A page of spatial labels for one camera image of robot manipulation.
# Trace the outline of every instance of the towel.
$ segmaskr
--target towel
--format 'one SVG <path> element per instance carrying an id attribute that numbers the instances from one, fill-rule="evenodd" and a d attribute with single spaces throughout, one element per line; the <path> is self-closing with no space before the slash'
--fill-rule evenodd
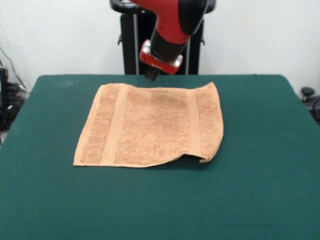
<path id="1" fill-rule="evenodd" d="M 213 82 L 195 89 L 99 87 L 74 155 L 74 166 L 146 168 L 184 155 L 210 162 L 224 124 Z"/>

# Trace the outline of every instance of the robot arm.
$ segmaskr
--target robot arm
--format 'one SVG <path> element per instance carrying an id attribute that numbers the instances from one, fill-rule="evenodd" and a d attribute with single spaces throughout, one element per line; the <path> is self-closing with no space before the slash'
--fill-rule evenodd
<path id="1" fill-rule="evenodd" d="M 182 63 L 181 53 L 197 31 L 209 0 L 131 0 L 157 16 L 151 40 L 141 48 L 140 60 L 150 67 L 145 75 L 155 80 L 160 71 L 175 74 Z"/>

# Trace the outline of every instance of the fabric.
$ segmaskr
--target fabric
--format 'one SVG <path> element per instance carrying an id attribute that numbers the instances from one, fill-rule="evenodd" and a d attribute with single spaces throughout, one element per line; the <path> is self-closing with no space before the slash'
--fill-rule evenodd
<path id="1" fill-rule="evenodd" d="M 210 82 L 224 125 L 213 161 L 73 166 L 101 85 Z M 319 139 L 280 75 L 42 76 L 0 149 L 0 240 L 319 240 Z"/>
<path id="2" fill-rule="evenodd" d="M 106 84 L 94 98 L 73 165 L 144 168 L 183 155 L 207 163 L 223 128 L 212 82 L 196 89 Z"/>

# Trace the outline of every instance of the table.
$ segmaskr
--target table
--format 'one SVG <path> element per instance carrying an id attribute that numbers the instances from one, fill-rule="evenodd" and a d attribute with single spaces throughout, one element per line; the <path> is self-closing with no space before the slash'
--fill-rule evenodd
<path id="1" fill-rule="evenodd" d="M 74 167 L 98 87 L 213 81 L 214 161 Z M 320 129 L 280 75 L 41 76 L 0 149 L 1 240 L 319 240 Z"/>

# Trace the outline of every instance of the white wall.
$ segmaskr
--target white wall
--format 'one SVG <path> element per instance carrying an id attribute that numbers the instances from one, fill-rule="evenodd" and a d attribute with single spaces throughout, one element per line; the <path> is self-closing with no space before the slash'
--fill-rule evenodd
<path id="1" fill-rule="evenodd" d="M 123 74 L 119 17 L 109 0 L 0 0 L 0 45 L 29 88 L 40 75 Z M 320 92 L 318 0 L 217 0 L 205 20 L 201 74 L 283 74 Z"/>

